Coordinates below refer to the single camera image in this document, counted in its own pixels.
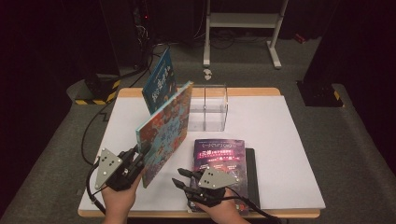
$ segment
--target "table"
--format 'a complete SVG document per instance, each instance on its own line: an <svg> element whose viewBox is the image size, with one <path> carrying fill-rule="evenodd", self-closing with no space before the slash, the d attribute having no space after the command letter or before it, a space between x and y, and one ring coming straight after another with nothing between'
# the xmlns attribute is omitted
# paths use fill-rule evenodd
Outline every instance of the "table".
<svg viewBox="0 0 396 224"><path fill-rule="evenodd" d="M189 183L177 168L190 169L197 138L243 139L255 148L261 209L282 218L318 217L325 203L305 155L284 96L275 88L228 88L229 111L224 132L188 132L147 189L140 184L131 217L208 217L187 212L187 199L172 177ZM100 148L114 154L136 144L135 129L149 118L141 89L120 90ZM92 175L91 188L96 178ZM96 195L102 202L100 194ZM84 192L78 213L102 217ZM262 217L250 213L248 217Z"/></svg>

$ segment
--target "purple book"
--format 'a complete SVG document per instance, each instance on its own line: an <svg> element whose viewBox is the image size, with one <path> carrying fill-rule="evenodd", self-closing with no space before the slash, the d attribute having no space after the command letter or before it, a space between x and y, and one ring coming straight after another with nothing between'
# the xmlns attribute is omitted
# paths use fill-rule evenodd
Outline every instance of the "purple book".
<svg viewBox="0 0 396 224"><path fill-rule="evenodd" d="M248 197L248 177L245 141L236 139L197 139L194 143L193 171L206 167L222 170L237 177L239 182L231 185L240 196ZM197 181L191 179L191 187L197 188ZM248 214L248 206L242 201L235 201L241 215ZM193 202L189 202L192 212L202 212Z"/></svg>

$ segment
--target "yellow and black tape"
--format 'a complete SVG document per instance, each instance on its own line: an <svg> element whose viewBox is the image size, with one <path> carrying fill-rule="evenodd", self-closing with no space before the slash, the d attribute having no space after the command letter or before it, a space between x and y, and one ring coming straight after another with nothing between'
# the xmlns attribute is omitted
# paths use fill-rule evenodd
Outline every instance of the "yellow and black tape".
<svg viewBox="0 0 396 224"><path fill-rule="evenodd" d="M77 105L106 105L111 103L117 94L117 88L120 85L120 81L117 80L114 82L114 84L111 86L111 89L108 90L106 94L104 94L104 97L102 98L91 98L91 99L75 99L75 103Z"/></svg>

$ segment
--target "wooden table edge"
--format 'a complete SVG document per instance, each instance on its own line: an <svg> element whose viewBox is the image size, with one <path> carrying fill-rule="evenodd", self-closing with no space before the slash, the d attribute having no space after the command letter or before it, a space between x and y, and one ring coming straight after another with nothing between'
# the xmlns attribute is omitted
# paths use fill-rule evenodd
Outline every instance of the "wooden table edge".
<svg viewBox="0 0 396 224"><path fill-rule="evenodd" d="M194 88L192 96L202 96L202 88ZM228 96L278 96L279 89L274 87L252 87L252 88L227 88ZM142 97L142 88L123 88L118 97Z"/></svg>
<svg viewBox="0 0 396 224"><path fill-rule="evenodd" d="M316 218L320 216L320 209L268 209L266 213L280 218ZM78 214L81 217L104 217L105 215L99 210L80 210ZM207 213L189 213L187 211L130 211L128 217L145 217L145 218L209 218ZM263 218L256 212L250 212L244 218Z"/></svg>

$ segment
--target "gray floor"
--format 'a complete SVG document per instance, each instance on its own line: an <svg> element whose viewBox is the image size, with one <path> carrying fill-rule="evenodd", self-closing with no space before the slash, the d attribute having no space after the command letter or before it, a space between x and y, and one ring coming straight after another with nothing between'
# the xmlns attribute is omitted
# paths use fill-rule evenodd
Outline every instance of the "gray floor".
<svg viewBox="0 0 396 224"><path fill-rule="evenodd" d="M274 69L263 42L212 48L213 75L208 81L204 79L202 47L171 45L171 57L178 83L191 80L197 84L227 83L229 87L276 87L285 95L327 206L319 218L293 219L291 223L396 223L395 175L376 150L345 88L333 85L344 107L304 106L296 80L304 78L318 43L319 40L310 40L302 45L294 40L278 40L276 50L282 62L281 70ZM227 45L215 41L212 44ZM162 50L163 47L158 47L155 52ZM143 76L135 85L143 86L146 78L147 75ZM128 87L137 79L138 76L123 79L121 87ZM72 99L80 84L69 88ZM71 106L1 224L100 223L101 218L80 217L77 210L90 169L81 157L80 143L85 128L101 108L101 105ZM112 105L105 110L108 116L111 108ZM88 158L94 158L105 129L106 122L99 116L85 138ZM134 223L155 221L160 222L137 219Z"/></svg>

